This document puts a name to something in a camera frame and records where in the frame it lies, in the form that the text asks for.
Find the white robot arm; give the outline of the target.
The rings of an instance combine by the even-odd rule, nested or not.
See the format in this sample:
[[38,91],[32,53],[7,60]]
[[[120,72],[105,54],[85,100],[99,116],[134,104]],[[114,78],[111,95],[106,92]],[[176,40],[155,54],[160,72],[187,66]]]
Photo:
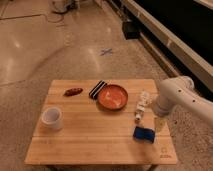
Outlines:
[[188,76],[165,79],[159,84],[159,95],[153,102],[153,111],[165,117],[180,105],[213,127],[213,102],[194,92],[194,82]]

